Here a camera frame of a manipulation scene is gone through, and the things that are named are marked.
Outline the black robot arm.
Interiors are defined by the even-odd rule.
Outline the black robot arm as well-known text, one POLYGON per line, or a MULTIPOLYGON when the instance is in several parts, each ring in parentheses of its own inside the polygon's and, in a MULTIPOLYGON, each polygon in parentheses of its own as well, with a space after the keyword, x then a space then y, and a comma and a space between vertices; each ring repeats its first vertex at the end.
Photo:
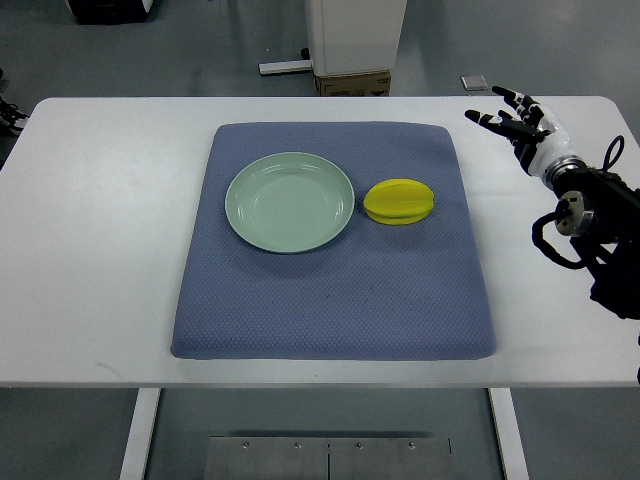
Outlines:
POLYGON ((570 270, 587 269, 590 299, 621 319, 639 318, 639 191, 611 168, 625 139, 609 145, 600 168, 566 156, 544 170, 542 180, 557 197, 555 209, 532 225, 532 242, 544 256, 570 270), (546 225, 569 238, 578 259, 570 260, 545 240, 546 225))

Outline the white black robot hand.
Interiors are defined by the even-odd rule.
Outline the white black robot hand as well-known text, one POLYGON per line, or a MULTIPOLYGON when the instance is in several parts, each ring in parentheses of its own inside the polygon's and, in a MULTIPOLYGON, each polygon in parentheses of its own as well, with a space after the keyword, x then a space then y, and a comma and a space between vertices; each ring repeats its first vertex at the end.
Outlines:
POLYGON ((515 115, 504 110, 495 115, 466 110, 464 115, 489 132, 506 138, 526 174, 543 178, 553 162, 574 155, 566 129, 550 109, 529 95, 505 87, 493 86, 492 92, 500 96, 515 115))

